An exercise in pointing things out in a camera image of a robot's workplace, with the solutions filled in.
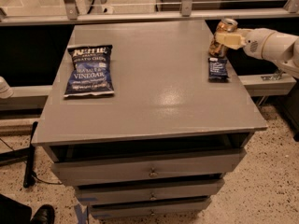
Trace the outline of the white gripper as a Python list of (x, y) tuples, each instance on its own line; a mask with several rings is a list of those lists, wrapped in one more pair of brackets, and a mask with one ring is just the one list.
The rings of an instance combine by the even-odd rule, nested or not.
[(267, 28), (238, 29), (238, 33), (217, 32), (216, 41), (229, 49), (240, 49), (253, 58), (263, 58), (263, 46), (275, 32)]

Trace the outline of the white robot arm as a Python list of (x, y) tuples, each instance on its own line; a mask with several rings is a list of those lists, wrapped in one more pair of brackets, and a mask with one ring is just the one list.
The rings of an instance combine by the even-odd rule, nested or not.
[(255, 59), (273, 63), (292, 77), (299, 78), (299, 36), (267, 28), (217, 32), (216, 41), (229, 49), (243, 49)]

